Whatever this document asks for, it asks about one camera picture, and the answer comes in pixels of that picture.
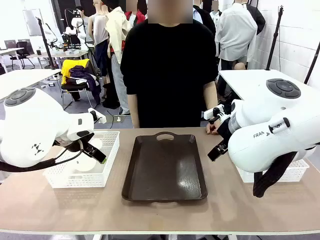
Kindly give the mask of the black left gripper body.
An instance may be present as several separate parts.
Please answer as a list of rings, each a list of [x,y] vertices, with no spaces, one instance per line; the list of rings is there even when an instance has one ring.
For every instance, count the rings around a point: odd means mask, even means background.
[[[58,137],[54,140],[53,146],[60,146],[67,149],[70,152],[78,152],[81,149],[86,150],[89,146],[89,141],[93,138],[94,133],[90,133],[77,140],[70,140],[64,134],[62,137]]]

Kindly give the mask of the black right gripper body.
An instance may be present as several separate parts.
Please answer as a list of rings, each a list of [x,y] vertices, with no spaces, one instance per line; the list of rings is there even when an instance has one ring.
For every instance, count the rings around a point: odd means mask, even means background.
[[[225,146],[228,146],[229,139],[232,136],[232,133],[229,130],[229,121],[230,119],[224,120],[217,129],[217,133],[223,138],[223,144]]]

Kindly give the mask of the person's left hand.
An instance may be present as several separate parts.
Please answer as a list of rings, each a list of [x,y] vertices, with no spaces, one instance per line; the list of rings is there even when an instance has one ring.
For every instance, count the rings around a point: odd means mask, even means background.
[[[216,120],[214,123],[208,123],[206,125],[206,133],[208,135],[218,135],[218,128],[221,125],[221,121],[220,120]]]

